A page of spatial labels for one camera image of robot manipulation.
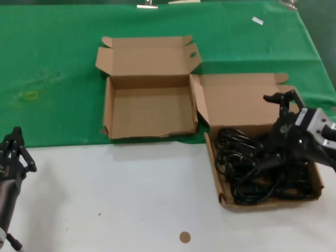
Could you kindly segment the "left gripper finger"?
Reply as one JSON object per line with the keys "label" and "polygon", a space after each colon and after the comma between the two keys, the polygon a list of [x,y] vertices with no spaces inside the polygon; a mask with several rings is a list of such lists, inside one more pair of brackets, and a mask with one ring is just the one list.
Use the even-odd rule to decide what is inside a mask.
{"label": "left gripper finger", "polygon": [[23,132],[21,127],[16,127],[16,142],[17,142],[17,154],[21,155],[26,162],[26,166],[24,167],[25,172],[36,172],[37,167],[35,161],[33,160],[32,156],[29,154],[25,147],[25,141],[23,137]]}
{"label": "left gripper finger", "polygon": [[12,149],[14,142],[17,140],[18,127],[14,127],[12,132],[5,135],[1,142],[1,157],[7,156]]}

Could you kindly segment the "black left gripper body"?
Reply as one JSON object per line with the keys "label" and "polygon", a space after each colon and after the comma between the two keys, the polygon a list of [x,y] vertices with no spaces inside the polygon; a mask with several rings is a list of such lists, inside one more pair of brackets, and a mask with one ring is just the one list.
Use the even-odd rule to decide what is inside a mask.
{"label": "black left gripper body", "polygon": [[25,167],[19,157],[1,156],[1,181],[26,178]]}

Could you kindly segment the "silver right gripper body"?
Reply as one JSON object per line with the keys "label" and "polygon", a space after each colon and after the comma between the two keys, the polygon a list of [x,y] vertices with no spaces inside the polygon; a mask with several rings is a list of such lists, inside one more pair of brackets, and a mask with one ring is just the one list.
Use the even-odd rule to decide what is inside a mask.
{"label": "silver right gripper body", "polygon": [[296,119],[295,126],[310,134],[321,146],[335,147],[335,122],[321,108],[303,108]]}

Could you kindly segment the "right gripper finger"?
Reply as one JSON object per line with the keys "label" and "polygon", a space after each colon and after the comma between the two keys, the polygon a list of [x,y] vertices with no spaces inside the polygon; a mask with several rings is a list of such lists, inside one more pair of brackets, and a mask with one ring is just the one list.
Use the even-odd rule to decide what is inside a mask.
{"label": "right gripper finger", "polygon": [[289,107],[291,102],[294,102],[299,110],[302,110],[305,107],[304,101],[302,100],[301,96],[296,92],[295,89],[292,89],[285,93],[286,106]]}
{"label": "right gripper finger", "polygon": [[275,93],[272,96],[264,95],[263,99],[267,102],[280,105],[279,113],[289,112],[289,102],[284,93]]}

